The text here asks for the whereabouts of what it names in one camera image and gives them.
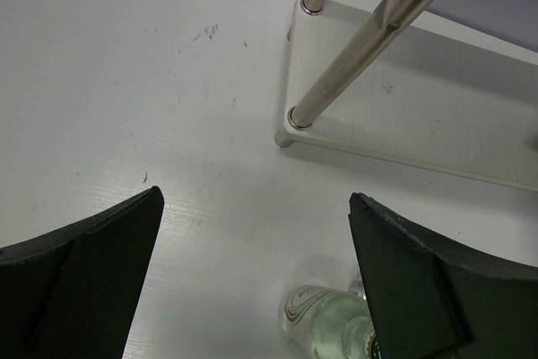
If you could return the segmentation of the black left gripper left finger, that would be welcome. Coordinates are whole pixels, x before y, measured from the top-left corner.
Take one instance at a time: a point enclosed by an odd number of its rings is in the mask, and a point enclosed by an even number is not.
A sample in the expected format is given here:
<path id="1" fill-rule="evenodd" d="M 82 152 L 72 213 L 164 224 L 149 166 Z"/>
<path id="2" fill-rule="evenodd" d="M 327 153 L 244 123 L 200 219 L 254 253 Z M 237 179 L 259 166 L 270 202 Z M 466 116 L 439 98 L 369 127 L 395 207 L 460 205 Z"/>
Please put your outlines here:
<path id="1" fill-rule="evenodd" d="M 151 187 L 1 249 L 3 358 L 120 358 L 164 210 Z"/>

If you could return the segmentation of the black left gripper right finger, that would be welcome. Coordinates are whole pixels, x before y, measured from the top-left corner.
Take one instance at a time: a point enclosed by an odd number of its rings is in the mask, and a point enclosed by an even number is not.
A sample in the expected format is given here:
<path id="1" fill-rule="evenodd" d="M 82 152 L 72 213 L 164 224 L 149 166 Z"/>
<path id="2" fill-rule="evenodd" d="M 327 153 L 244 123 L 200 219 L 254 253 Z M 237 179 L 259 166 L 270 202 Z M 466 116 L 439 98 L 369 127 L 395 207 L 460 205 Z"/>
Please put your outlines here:
<path id="1" fill-rule="evenodd" d="M 349 222 L 384 358 L 535 358 L 537 269 L 463 245 L 363 193 Z"/>

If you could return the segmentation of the clear glass soda bottle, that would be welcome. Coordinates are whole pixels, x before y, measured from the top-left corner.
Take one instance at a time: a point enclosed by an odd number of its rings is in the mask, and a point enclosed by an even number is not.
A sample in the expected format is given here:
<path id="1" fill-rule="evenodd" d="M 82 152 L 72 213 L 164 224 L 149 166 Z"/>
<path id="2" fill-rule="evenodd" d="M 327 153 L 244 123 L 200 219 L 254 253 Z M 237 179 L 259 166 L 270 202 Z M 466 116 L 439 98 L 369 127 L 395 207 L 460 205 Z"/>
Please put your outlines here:
<path id="1" fill-rule="evenodd" d="M 365 289 L 363 286 L 362 277 L 359 272 L 351 280 L 350 286 L 349 286 L 349 292 L 358 296 L 359 298 L 362 298 L 363 300 L 367 299 L 366 294 L 365 294 Z"/>

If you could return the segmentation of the clear Chang soda bottle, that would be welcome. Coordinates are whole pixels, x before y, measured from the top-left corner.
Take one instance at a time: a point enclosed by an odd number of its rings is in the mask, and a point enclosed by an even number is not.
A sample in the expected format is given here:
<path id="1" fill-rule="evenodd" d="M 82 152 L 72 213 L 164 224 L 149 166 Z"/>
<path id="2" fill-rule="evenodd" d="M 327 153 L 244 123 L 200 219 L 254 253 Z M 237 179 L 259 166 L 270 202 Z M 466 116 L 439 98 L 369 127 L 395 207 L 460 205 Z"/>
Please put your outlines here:
<path id="1" fill-rule="evenodd" d="M 307 358 L 382 357 L 367 301 L 355 293 L 303 285 L 283 300 L 282 328 Z"/>

